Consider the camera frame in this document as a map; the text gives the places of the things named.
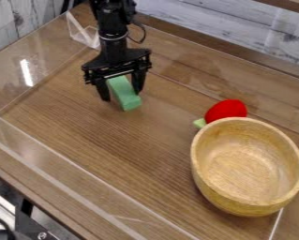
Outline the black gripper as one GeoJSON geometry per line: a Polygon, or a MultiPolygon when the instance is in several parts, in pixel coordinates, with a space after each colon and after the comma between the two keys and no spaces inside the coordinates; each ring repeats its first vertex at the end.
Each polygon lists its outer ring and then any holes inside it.
{"type": "Polygon", "coordinates": [[[147,72],[151,69],[150,49],[127,49],[127,55],[118,62],[111,63],[106,55],[100,53],[83,66],[86,84],[95,84],[100,98],[110,101],[110,78],[131,74],[131,84],[135,94],[139,94],[144,87],[147,72]]]}

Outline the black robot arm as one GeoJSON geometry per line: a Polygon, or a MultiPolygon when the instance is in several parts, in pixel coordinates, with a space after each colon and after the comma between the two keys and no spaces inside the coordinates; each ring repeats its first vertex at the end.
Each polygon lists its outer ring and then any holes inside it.
{"type": "Polygon", "coordinates": [[[151,69],[151,50],[130,48],[128,39],[142,44],[147,30],[134,19],[134,0],[90,0],[90,9],[98,21],[100,53],[82,66],[82,70],[86,84],[92,84],[100,98],[110,101],[110,78],[130,74],[135,94],[143,91],[151,69]]]}

